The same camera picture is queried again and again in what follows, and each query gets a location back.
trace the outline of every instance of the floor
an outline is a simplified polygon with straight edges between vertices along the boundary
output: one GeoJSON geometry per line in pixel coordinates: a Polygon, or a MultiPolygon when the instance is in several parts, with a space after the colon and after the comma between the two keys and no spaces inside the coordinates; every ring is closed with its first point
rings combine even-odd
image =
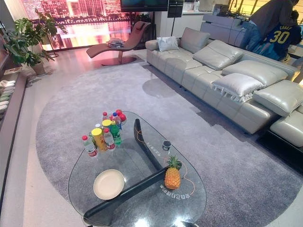
{"type": "MultiPolygon", "coordinates": [[[[49,183],[36,154],[36,125],[48,100],[80,74],[101,67],[101,54],[93,60],[85,49],[58,52],[55,61],[46,64],[49,75],[32,78],[26,89],[2,206],[2,227],[84,227],[81,216],[49,183]]],[[[146,51],[128,52],[146,59],[146,51]]],[[[33,75],[31,69],[25,69],[33,75]]],[[[290,207],[267,227],[302,227],[303,189],[290,207]]]]}

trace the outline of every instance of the yellow can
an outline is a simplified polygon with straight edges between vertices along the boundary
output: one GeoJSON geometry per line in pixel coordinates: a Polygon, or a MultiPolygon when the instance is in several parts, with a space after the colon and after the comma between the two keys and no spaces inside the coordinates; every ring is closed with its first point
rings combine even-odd
{"type": "Polygon", "coordinates": [[[102,121],[102,126],[108,128],[108,129],[110,129],[110,125],[111,124],[112,124],[111,120],[104,120],[104,121],[102,121]]]}
{"type": "Polygon", "coordinates": [[[91,131],[91,134],[93,135],[99,150],[106,151],[107,147],[102,135],[102,130],[100,128],[95,128],[91,131]]]}

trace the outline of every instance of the green plant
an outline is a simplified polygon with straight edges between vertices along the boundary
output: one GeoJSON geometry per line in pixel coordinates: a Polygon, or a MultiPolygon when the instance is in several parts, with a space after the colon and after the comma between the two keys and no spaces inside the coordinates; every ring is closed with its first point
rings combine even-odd
{"type": "Polygon", "coordinates": [[[12,54],[15,63],[34,66],[41,61],[41,57],[54,61],[45,50],[41,53],[33,53],[33,47],[42,43],[43,38],[48,34],[54,37],[58,32],[57,27],[67,33],[65,27],[57,24],[49,13],[43,14],[37,9],[35,12],[38,15],[37,20],[32,21],[28,18],[16,20],[15,31],[5,34],[7,43],[4,46],[12,54]]]}
{"type": "Polygon", "coordinates": [[[49,13],[40,13],[37,9],[35,9],[36,14],[39,16],[37,20],[35,20],[36,26],[40,26],[41,29],[46,34],[50,34],[51,36],[55,36],[58,32],[57,27],[60,28],[65,34],[67,33],[66,28],[63,25],[57,24],[55,19],[49,13]]]}
{"type": "Polygon", "coordinates": [[[54,61],[45,50],[33,53],[28,49],[30,47],[32,50],[33,46],[39,44],[45,34],[42,26],[34,26],[31,20],[22,18],[15,21],[15,31],[8,31],[5,34],[7,43],[4,46],[12,54],[15,63],[34,66],[41,61],[41,57],[54,61]]]}

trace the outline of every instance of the pineapple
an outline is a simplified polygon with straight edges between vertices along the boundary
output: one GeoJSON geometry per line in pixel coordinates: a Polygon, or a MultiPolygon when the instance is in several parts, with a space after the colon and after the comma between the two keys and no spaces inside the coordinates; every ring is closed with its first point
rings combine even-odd
{"type": "Polygon", "coordinates": [[[177,189],[180,187],[181,183],[179,169],[182,167],[182,163],[176,158],[176,156],[170,156],[167,163],[169,168],[165,173],[164,184],[169,189],[177,189]]]}

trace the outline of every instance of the chaise lounge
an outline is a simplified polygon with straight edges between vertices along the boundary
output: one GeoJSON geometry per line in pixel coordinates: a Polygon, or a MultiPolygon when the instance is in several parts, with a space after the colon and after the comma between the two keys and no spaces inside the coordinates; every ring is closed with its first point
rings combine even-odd
{"type": "Polygon", "coordinates": [[[101,62],[102,65],[121,65],[131,63],[136,60],[135,57],[123,57],[123,52],[130,51],[135,48],[142,39],[142,36],[150,25],[148,22],[138,21],[135,23],[133,30],[128,38],[125,41],[124,46],[122,48],[113,48],[109,47],[107,44],[97,44],[86,50],[86,53],[90,58],[96,57],[98,54],[103,53],[105,51],[119,51],[118,58],[107,59],[101,62]]]}

